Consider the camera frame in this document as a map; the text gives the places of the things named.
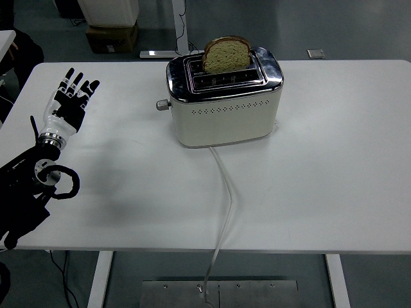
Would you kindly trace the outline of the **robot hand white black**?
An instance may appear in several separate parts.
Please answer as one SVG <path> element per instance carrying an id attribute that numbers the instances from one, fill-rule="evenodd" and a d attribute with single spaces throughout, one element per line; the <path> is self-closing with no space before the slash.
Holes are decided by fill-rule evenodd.
<path id="1" fill-rule="evenodd" d="M 99 85 L 100 81 L 84 80 L 83 73 L 75 74 L 74 68 L 70 68 L 48 102 L 41 133 L 56 134 L 64 139 L 78 133 L 85 109 Z"/>

